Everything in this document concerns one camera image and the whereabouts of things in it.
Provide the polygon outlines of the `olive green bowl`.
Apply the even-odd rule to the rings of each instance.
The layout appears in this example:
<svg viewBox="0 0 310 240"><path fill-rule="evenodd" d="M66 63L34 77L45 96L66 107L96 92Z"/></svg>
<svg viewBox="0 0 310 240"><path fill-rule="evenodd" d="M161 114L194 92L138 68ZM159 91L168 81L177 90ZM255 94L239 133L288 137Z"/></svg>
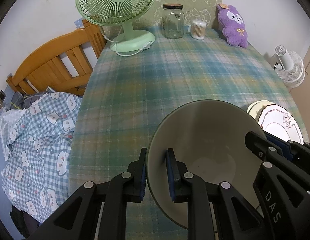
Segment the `olive green bowl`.
<svg viewBox="0 0 310 240"><path fill-rule="evenodd" d="M165 164L169 148L189 172L209 183L231 183L258 207L253 181L261 161L246 148L244 139L250 131L265 136L246 111L218 100L187 103L161 122L148 149L147 175L153 199L166 217L183 228L188 226L187 205L175 204L169 193Z"/></svg>

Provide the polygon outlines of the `wooden bed headboard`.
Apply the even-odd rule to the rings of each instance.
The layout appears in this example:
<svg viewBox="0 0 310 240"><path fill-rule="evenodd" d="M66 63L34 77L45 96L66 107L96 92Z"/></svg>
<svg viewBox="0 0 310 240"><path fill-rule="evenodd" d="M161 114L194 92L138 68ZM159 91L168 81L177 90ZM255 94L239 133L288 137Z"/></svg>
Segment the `wooden bed headboard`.
<svg viewBox="0 0 310 240"><path fill-rule="evenodd" d="M9 87L28 95L50 87L82 96L93 71L83 45L89 43L99 57L106 44L99 26L87 20L82 22L83 28L54 38L31 53L15 74L7 77Z"/></svg>

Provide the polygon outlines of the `glass jar black lid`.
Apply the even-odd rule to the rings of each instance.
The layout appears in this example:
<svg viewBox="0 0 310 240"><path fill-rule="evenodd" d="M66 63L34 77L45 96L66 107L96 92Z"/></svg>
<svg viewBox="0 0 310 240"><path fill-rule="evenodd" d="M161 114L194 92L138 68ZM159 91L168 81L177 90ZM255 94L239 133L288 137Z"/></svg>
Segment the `glass jar black lid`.
<svg viewBox="0 0 310 240"><path fill-rule="evenodd" d="M183 5L166 3L162 5L163 35L168 39L177 39L184 36L185 14Z"/></svg>

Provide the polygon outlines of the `white floor fan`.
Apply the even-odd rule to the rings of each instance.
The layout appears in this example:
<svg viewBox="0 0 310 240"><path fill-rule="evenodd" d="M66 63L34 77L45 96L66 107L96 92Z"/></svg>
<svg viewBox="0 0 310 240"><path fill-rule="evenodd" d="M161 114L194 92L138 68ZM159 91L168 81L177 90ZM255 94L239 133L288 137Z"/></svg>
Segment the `white floor fan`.
<svg viewBox="0 0 310 240"><path fill-rule="evenodd" d="M301 56L284 45L275 47L274 70L288 89L296 88L305 79L305 67Z"/></svg>

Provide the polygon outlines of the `purple plush bunny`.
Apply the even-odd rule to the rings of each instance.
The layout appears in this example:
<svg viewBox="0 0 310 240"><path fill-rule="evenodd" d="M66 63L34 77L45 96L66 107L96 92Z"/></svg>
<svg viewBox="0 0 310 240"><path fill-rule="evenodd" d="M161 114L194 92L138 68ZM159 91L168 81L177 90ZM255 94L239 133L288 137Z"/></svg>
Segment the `purple plush bunny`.
<svg viewBox="0 0 310 240"><path fill-rule="evenodd" d="M248 48L248 34L242 16L233 5L218 4L218 23L222 34L231 46Z"/></svg>

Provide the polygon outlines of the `wall outlet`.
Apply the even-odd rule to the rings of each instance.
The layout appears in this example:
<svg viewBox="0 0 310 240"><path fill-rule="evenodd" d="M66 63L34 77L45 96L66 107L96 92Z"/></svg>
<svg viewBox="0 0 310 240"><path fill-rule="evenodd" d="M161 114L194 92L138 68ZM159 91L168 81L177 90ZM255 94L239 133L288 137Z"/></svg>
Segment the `wall outlet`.
<svg viewBox="0 0 310 240"><path fill-rule="evenodd" d="M1 90L0 91L0 110L3 108L3 102L6 98L6 94Z"/></svg>

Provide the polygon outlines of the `blue checkered blanket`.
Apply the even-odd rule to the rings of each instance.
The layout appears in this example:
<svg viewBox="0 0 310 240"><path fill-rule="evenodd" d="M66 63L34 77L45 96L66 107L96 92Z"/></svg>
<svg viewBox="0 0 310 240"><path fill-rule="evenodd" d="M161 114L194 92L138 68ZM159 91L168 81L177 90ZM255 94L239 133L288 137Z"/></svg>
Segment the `blue checkered blanket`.
<svg viewBox="0 0 310 240"><path fill-rule="evenodd" d="M70 152L82 98L47 93L26 109L0 116L6 166L2 189L10 202L43 223L69 197Z"/></svg>

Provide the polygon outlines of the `cotton swab container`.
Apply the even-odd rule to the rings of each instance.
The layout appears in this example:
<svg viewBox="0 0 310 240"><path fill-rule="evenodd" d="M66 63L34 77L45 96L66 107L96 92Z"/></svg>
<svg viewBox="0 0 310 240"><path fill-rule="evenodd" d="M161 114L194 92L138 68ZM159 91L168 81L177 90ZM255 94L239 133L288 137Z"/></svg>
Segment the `cotton swab container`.
<svg viewBox="0 0 310 240"><path fill-rule="evenodd" d="M207 23L200 20L193 20L191 23L191 36L196 40L203 40L205 38Z"/></svg>

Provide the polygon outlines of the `floral rimmed plate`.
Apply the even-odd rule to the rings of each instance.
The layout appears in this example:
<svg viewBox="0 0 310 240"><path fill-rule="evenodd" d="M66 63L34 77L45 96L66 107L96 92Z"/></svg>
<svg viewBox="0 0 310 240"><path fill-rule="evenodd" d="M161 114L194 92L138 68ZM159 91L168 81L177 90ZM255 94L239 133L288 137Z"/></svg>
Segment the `floral rimmed plate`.
<svg viewBox="0 0 310 240"><path fill-rule="evenodd" d="M283 141L295 141L303 144L301 130L294 117L283 107L279 105L268 105L262 111L258 118L258 124L261 128Z"/></svg>

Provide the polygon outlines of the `green desk fan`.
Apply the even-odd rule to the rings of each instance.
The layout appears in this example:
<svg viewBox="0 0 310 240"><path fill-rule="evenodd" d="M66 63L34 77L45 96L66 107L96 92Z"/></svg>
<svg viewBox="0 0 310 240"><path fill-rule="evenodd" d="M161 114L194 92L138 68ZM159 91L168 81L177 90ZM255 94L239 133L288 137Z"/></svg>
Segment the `green desk fan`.
<svg viewBox="0 0 310 240"><path fill-rule="evenodd" d="M117 55L136 55L156 40L146 30L135 30L133 21L143 16L155 0L75 0L78 12L90 23L100 27L119 25L121 30L116 38L108 40L110 49Z"/></svg>

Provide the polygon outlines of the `cream plate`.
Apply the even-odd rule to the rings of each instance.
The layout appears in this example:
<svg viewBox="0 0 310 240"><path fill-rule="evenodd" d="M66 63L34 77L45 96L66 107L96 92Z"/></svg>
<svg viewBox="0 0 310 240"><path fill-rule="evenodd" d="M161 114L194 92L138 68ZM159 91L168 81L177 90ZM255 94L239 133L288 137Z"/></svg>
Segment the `cream plate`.
<svg viewBox="0 0 310 240"><path fill-rule="evenodd" d="M258 122L259 116L261 115L262 110L269 106L272 105L273 102L270 102L268 100L260 100L253 102L250 104L247 108L247 113L256 121Z"/></svg>

